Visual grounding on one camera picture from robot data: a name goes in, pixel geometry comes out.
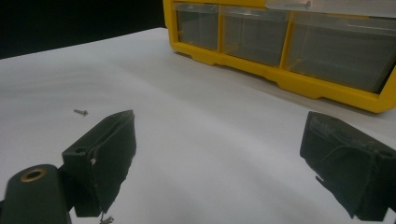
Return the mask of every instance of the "yellow storage organizer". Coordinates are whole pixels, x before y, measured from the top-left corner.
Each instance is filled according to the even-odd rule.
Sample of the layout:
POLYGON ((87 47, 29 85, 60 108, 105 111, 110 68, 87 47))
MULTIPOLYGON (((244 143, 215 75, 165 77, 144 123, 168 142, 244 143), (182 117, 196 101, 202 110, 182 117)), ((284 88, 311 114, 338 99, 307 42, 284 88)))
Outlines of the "yellow storage organizer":
POLYGON ((262 0, 163 0, 163 9, 170 45, 198 62, 375 113, 396 106, 394 18, 275 10, 262 0))

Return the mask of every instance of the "black background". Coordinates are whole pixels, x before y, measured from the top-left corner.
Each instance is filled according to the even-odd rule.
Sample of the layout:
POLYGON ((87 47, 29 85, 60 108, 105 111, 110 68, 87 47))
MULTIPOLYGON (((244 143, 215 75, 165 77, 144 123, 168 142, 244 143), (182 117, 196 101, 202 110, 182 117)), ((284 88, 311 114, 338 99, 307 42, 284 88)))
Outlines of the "black background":
POLYGON ((0 59, 156 27, 163 0, 0 0, 0 59))

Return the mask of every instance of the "white table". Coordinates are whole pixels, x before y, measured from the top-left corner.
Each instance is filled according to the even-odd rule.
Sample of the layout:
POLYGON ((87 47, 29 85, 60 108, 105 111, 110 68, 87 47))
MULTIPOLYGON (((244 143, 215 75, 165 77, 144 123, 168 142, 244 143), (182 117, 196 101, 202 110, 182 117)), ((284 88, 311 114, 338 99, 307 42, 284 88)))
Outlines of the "white table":
MULTIPOLYGON (((108 212, 114 223, 361 223, 299 156, 306 115, 335 116, 396 148, 396 110, 311 100, 195 62, 154 29, 0 61, 0 198, 17 172, 59 167, 65 149, 127 109, 137 154, 108 212)), ((389 210, 385 223, 395 218, 389 210)))

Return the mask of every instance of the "yellow plastic frame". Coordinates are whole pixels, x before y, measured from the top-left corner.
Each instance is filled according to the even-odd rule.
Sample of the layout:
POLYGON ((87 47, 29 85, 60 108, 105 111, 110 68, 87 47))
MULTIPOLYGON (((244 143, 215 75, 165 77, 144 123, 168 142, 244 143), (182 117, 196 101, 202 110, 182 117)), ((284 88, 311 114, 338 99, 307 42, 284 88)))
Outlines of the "yellow plastic frame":
POLYGON ((375 113, 384 112, 396 106, 396 69, 393 70, 387 83, 379 94, 361 91, 348 86, 329 81, 293 73, 284 69, 287 50, 289 48, 293 12, 290 13, 288 30, 279 67, 272 67, 261 63, 236 58, 222 53, 223 19, 219 14, 218 50, 202 49, 178 41, 177 13, 173 8, 174 3, 208 3, 219 6, 260 7, 264 8, 262 0, 163 0, 165 25, 169 32, 171 47, 177 51, 190 55, 195 61, 209 65, 227 65, 239 70, 265 77, 274 81, 286 91, 292 91, 303 96, 318 99, 320 97, 332 99, 347 105, 353 105, 375 113))

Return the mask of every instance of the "small screw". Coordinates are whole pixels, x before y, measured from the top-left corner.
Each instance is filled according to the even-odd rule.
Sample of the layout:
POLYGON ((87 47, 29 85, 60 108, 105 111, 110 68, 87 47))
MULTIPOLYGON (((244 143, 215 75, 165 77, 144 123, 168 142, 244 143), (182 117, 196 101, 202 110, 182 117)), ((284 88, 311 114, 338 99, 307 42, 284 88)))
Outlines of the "small screw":
POLYGON ((304 3, 288 3, 285 7, 304 7, 305 9, 311 8, 311 1, 304 3))
POLYGON ((114 221, 113 217, 108 217, 105 220, 100 220, 100 224, 110 224, 110 223, 113 223, 113 221, 114 221))
POLYGON ((84 117, 88 115, 88 111, 86 111, 86 110, 77 110, 77 109, 75 109, 74 112, 76 112, 76 113, 78 113, 80 115, 83 115, 84 117))

